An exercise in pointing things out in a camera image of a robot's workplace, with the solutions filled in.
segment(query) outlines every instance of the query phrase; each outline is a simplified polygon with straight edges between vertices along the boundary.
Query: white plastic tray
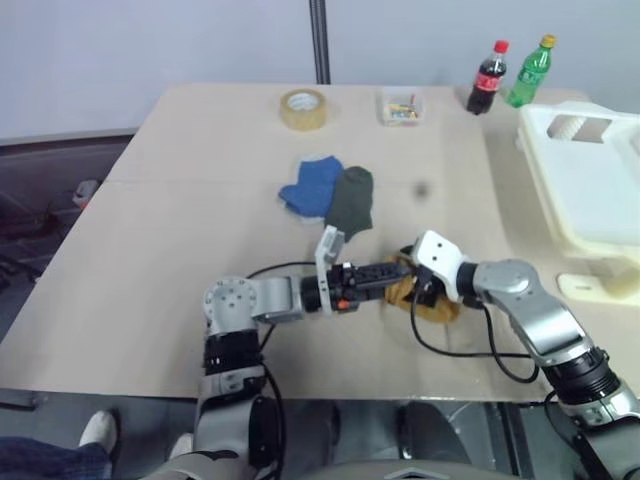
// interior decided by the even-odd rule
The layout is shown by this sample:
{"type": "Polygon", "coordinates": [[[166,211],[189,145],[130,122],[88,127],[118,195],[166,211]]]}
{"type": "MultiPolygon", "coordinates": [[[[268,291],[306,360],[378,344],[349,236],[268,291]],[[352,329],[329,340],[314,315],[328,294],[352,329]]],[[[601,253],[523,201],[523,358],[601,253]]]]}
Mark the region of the white plastic tray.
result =
{"type": "Polygon", "coordinates": [[[563,273],[560,290],[585,301],[640,304],[640,117],[592,103],[528,105],[518,136],[561,250],[626,265],[611,277],[563,273]],[[607,122],[602,131],[585,128],[607,122]]]}

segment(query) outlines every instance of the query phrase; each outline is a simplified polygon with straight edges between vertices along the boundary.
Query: coca-cola bottle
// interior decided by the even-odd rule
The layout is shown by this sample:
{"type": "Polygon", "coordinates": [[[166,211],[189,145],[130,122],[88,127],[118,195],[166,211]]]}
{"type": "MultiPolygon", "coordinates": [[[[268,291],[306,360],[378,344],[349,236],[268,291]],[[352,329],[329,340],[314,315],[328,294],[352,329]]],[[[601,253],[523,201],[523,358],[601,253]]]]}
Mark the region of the coca-cola bottle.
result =
{"type": "Polygon", "coordinates": [[[473,92],[467,102],[467,110],[479,115],[487,113],[493,103],[500,80],[507,73],[507,64],[504,61],[504,54],[509,49],[509,42],[498,40],[493,47],[493,53],[480,65],[476,81],[473,84],[473,92]]]}

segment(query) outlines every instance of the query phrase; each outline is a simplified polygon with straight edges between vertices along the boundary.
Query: green plastic bottle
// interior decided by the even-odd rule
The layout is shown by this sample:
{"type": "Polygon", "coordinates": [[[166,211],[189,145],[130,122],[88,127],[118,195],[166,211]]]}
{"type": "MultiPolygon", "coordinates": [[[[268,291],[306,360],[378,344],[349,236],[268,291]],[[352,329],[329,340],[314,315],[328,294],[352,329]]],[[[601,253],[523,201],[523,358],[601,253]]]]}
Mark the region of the green plastic bottle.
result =
{"type": "Polygon", "coordinates": [[[516,84],[507,97],[507,102],[512,107],[519,108],[531,103],[536,95],[536,90],[551,68],[551,49],[555,44],[556,37],[545,35],[540,41],[540,47],[524,61],[520,73],[518,73],[516,84]]]}

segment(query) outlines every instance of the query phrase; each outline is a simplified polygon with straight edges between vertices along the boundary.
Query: tape roll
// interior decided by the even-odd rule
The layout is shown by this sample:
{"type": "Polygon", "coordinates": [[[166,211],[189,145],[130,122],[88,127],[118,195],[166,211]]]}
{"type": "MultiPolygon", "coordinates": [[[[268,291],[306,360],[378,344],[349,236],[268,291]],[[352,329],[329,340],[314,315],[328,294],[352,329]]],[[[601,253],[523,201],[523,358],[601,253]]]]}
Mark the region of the tape roll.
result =
{"type": "Polygon", "coordinates": [[[280,99],[280,116],[289,128],[306,132],[324,125],[326,101],[315,90],[293,90],[280,99]]]}

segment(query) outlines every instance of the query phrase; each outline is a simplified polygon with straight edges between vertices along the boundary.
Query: red bottle cap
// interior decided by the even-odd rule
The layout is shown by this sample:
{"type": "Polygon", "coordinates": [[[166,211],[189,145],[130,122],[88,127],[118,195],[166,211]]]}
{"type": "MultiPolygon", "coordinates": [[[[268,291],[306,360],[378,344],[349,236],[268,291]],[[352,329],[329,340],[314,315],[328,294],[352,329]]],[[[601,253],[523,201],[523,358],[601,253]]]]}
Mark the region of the red bottle cap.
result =
{"type": "Polygon", "coordinates": [[[506,40],[498,40],[493,46],[493,51],[497,53],[507,53],[509,50],[509,42],[506,40]]]}

